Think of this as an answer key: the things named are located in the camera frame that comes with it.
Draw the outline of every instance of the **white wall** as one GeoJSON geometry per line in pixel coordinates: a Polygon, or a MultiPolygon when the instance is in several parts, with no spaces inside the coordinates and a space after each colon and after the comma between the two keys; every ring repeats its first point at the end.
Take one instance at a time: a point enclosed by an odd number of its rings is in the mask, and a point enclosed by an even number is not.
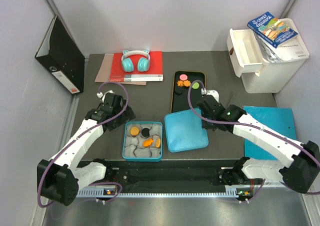
{"type": "Polygon", "coordinates": [[[26,226],[36,170],[58,148],[70,94],[34,59],[53,15],[44,0],[0,0],[0,218],[26,226]]]}
{"type": "Polygon", "coordinates": [[[226,50],[230,28],[288,0],[53,0],[83,54],[226,50]]]}
{"type": "Polygon", "coordinates": [[[275,96],[280,107],[291,107],[298,139],[320,145],[320,1],[298,0],[289,14],[310,58],[275,96]]]}

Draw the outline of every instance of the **pink cookie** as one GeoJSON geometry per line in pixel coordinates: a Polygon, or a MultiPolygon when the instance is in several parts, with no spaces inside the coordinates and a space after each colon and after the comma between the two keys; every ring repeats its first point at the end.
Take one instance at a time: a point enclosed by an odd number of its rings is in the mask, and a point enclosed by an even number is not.
{"type": "Polygon", "coordinates": [[[188,79],[188,76],[186,74],[181,74],[180,75],[180,80],[186,81],[188,79]]]}

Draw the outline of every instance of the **teal headphones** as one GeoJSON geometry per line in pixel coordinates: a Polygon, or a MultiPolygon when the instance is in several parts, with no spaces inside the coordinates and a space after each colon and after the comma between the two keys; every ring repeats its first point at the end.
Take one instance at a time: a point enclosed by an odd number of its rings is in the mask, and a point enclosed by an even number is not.
{"type": "Polygon", "coordinates": [[[138,62],[138,71],[140,72],[146,72],[149,70],[150,67],[150,55],[149,55],[150,50],[143,50],[143,51],[127,51],[123,50],[122,57],[121,57],[121,63],[122,63],[122,68],[125,72],[133,72],[134,71],[134,64],[132,63],[132,60],[128,58],[129,56],[132,55],[142,55],[145,56],[141,57],[138,62]]]}

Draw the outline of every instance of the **metal floor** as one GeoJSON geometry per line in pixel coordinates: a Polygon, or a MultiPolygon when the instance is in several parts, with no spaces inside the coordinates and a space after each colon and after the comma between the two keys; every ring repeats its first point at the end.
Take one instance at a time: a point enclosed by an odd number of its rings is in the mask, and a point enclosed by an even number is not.
{"type": "Polygon", "coordinates": [[[311,225],[302,196],[285,188],[263,188],[250,204],[230,200],[235,199],[118,198],[105,206],[84,202],[72,210],[72,205],[54,204],[47,210],[43,226],[311,225]],[[53,220],[50,210],[56,217],[65,215],[53,220]]]}

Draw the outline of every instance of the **red notebook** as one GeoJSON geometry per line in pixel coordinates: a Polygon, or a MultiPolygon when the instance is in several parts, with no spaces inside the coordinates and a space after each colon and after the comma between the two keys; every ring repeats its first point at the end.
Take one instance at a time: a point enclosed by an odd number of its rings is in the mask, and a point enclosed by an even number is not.
{"type": "Polygon", "coordinates": [[[133,62],[134,71],[125,72],[122,68],[121,57],[122,53],[115,53],[112,61],[110,73],[111,82],[151,82],[164,80],[164,66],[162,52],[150,52],[150,68],[146,72],[139,72],[138,61],[141,55],[133,55],[129,58],[133,62]]]}

